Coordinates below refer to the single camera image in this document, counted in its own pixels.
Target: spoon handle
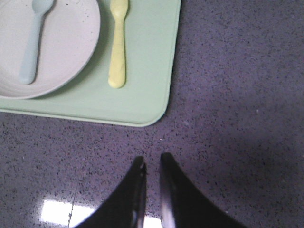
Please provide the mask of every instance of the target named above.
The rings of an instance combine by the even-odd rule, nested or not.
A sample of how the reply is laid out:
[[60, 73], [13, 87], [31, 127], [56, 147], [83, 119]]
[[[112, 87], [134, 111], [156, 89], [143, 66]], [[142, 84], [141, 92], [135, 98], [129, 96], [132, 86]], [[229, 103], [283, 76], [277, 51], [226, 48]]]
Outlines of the spoon handle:
[[120, 88], [125, 83], [124, 19], [115, 20], [114, 40], [109, 70], [109, 85]]
[[22, 84], [31, 84], [35, 79], [42, 20], [42, 16], [35, 15], [19, 73]]

